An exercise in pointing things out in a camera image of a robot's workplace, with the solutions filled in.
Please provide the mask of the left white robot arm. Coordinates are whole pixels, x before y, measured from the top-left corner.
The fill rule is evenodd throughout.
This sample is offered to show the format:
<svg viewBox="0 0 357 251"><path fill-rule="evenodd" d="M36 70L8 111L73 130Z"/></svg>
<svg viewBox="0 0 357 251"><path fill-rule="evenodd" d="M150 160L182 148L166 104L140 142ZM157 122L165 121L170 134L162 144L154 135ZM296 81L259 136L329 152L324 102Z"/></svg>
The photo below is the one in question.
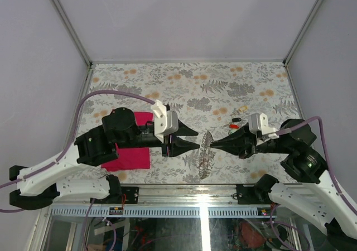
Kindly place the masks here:
<svg viewBox="0 0 357 251"><path fill-rule="evenodd" d="M22 210L38 210L58 201L122 203L124 196L117 176L71 180L70 175L119 158L120 149L161 148L163 157L176 157L200 147L182 139L197 135L173 110L138 125L133 111L114 109L103 117L101 125L77 137L58 161L49 158L32 167L12 166L9 179L17 187L9 194L9 204Z"/></svg>

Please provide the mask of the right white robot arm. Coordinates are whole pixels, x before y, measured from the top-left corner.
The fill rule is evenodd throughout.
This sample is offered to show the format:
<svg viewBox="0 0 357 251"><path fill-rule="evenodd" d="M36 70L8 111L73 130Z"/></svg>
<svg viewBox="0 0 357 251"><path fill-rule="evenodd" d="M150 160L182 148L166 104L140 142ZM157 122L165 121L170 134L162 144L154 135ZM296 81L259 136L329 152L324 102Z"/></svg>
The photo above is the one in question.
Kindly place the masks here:
<svg viewBox="0 0 357 251"><path fill-rule="evenodd" d="M276 129L269 126L265 114L254 114L245 126L210 146L241 159L257 153L286 154L281 162L285 172L313 192L321 205L309 202L269 174L255 183L253 197L298 214L325 234L335 249L356 250L356 202L339 185L328 155L312 148L317 138L309 125L313 120L320 117L288 119Z"/></svg>

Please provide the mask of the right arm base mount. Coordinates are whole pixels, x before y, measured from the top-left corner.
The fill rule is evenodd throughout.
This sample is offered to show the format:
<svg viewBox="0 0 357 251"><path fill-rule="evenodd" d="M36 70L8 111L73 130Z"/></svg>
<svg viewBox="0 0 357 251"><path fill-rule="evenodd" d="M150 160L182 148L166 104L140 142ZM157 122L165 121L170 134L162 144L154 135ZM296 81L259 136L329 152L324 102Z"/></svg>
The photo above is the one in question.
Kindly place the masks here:
<svg viewBox="0 0 357 251"><path fill-rule="evenodd" d="M268 194L277 183L279 183L277 178L265 174L253 186L236 184L236 192L232 194L232 198L239 205L270 205L272 200Z"/></svg>

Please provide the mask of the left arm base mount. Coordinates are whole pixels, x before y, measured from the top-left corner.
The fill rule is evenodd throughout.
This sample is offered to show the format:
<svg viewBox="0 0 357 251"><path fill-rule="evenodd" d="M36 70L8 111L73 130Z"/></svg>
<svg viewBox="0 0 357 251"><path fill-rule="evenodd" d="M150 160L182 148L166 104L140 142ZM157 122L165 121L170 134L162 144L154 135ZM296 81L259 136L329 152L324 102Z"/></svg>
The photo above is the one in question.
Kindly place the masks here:
<svg viewBox="0 0 357 251"><path fill-rule="evenodd" d="M139 187L123 187L119 178L114 175L108 175L105 179L109 184L109 195L104 199L105 204L138 204Z"/></svg>

